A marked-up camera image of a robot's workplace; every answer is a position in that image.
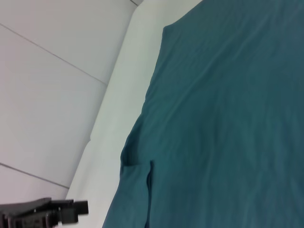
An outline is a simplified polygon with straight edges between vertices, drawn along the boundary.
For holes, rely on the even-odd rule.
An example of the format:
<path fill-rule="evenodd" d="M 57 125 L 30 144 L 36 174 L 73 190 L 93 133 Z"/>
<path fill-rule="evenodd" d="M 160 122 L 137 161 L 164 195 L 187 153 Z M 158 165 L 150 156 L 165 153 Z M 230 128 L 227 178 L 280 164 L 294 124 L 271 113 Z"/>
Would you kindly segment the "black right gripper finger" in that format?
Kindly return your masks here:
<path fill-rule="evenodd" d="M 74 209 L 45 211 L 14 219 L 15 228 L 54 228 L 59 224 L 75 224 L 78 214 Z"/>
<path fill-rule="evenodd" d="M 29 202 L 2 204 L 0 206 L 0 215 L 6 219 L 16 219 L 34 213 L 67 209 L 74 209 L 78 216 L 87 215 L 88 201 L 74 201 L 72 199 L 52 200 L 51 198 L 42 198 Z"/>

